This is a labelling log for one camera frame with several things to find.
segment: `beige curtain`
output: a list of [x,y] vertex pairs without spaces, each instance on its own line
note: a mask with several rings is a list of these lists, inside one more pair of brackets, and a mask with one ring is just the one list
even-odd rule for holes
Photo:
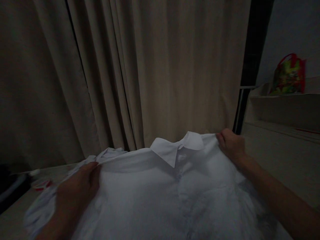
[[0,163],[55,166],[232,127],[250,0],[67,4],[0,3]]
[[65,1],[3,0],[0,29],[1,164],[25,171],[126,147],[118,111],[103,111],[99,78],[96,123]]
[[[233,126],[250,0],[68,0],[98,132],[118,99],[129,149]],[[104,99],[91,87],[101,82]]]

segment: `white wall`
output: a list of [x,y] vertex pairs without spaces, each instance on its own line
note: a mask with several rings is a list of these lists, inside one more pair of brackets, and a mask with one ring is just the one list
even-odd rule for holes
[[319,0],[274,1],[256,85],[269,82],[289,53],[307,59],[307,78],[320,76]]

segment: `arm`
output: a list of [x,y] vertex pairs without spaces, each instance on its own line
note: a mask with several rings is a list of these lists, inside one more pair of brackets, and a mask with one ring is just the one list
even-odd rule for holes
[[82,166],[57,189],[56,211],[36,240],[70,239],[88,204],[99,189],[101,166],[91,162]]
[[253,183],[294,239],[320,239],[320,214],[248,156],[241,136],[224,129],[217,134],[217,139],[223,153]]

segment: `bag handle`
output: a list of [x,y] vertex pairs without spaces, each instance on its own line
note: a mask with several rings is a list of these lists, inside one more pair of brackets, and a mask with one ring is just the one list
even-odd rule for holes
[[297,62],[297,55],[295,53],[290,53],[288,54],[287,56],[285,56],[284,58],[281,59],[281,61],[279,62],[277,68],[280,67],[281,63],[289,56],[291,56],[291,68],[293,68],[295,65],[296,65],[296,62]]

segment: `colorful bag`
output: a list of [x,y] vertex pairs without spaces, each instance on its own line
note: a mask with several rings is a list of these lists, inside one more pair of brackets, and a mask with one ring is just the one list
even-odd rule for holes
[[285,56],[274,72],[269,95],[304,93],[306,60],[297,58],[295,53]]

